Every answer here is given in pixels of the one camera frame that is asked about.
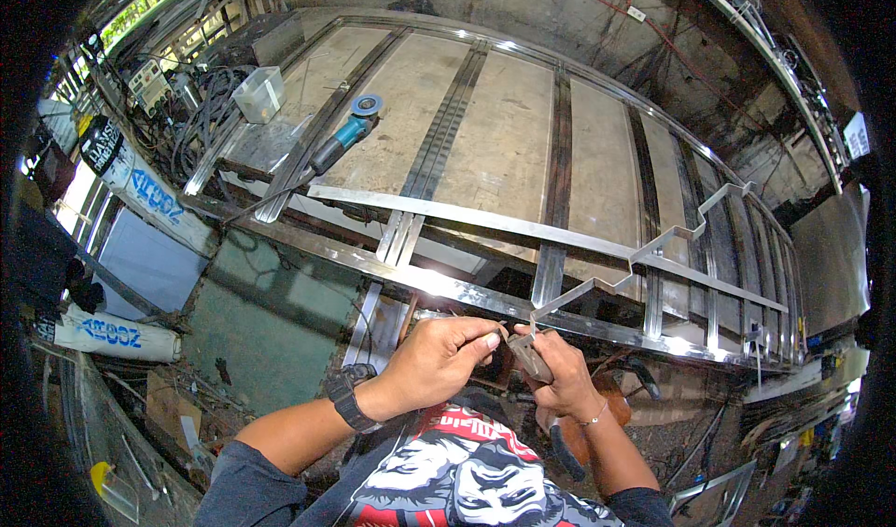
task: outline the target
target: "man's right hand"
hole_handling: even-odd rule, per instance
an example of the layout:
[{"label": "man's right hand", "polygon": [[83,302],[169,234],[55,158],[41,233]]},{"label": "man's right hand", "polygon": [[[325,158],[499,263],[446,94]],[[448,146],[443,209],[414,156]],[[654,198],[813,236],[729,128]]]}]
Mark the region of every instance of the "man's right hand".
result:
[{"label": "man's right hand", "polygon": [[[517,334],[529,333],[529,326],[517,324]],[[591,384],[591,376],[581,351],[566,343],[556,331],[538,332],[532,346],[554,374],[554,383],[545,385],[526,376],[535,403],[554,410],[557,416],[572,416],[590,422],[605,408],[607,399]]]}]

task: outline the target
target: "black sleeve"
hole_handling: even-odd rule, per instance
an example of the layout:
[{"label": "black sleeve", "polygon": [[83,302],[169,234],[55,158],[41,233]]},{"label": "black sleeve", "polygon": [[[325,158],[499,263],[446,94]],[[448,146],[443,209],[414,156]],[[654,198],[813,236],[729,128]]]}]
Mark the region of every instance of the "black sleeve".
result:
[{"label": "black sleeve", "polygon": [[628,527],[672,527],[668,503],[653,488],[627,488],[607,499],[607,506]]},{"label": "black sleeve", "polygon": [[211,472],[196,527],[281,527],[303,509],[305,483],[275,467],[258,450],[230,442]]}]

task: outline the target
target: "blue paint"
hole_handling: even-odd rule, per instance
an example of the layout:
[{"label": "blue paint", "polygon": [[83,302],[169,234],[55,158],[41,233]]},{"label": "blue paint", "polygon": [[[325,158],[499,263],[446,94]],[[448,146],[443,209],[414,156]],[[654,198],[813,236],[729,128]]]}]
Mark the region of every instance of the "blue paint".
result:
[{"label": "blue paint", "polygon": [[109,344],[121,344],[140,348],[140,332],[137,329],[129,329],[126,326],[107,323],[99,319],[85,319],[76,329],[87,332],[88,336],[96,341],[106,341]]},{"label": "blue paint", "polygon": [[146,201],[151,210],[166,216],[175,225],[180,224],[177,217],[184,213],[184,208],[149,173],[135,169],[131,173],[131,182],[137,195]]},{"label": "blue paint", "polygon": [[364,118],[358,118],[354,115],[349,117],[342,128],[336,131],[336,140],[342,143],[342,146],[348,150],[357,138],[367,130],[367,121]]}]

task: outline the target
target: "fingernail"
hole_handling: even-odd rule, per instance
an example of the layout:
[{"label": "fingernail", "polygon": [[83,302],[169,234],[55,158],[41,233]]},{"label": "fingernail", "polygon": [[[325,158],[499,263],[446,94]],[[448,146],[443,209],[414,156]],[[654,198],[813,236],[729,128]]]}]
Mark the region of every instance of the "fingernail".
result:
[{"label": "fingernail", "polygon": [[486,335],[486,344],[488,346],[488,350],[492,351],[498,347],[498,344],[501,342],[501,335],[497,332],[489,332]]}]

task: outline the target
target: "white cylinder label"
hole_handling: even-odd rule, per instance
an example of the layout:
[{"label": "white cylinder label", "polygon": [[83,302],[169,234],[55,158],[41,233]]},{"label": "white cylinder label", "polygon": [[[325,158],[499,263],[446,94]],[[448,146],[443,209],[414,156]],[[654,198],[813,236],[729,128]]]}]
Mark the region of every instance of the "white cylinder label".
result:
[{"label": "white cylinder label", "polygon": [[56,323],[53,343],[118,358],[157,362],[180,358],[180,337],[173,331],[106,313],[91,315],[74,304],[62,316],[62,323]]}]

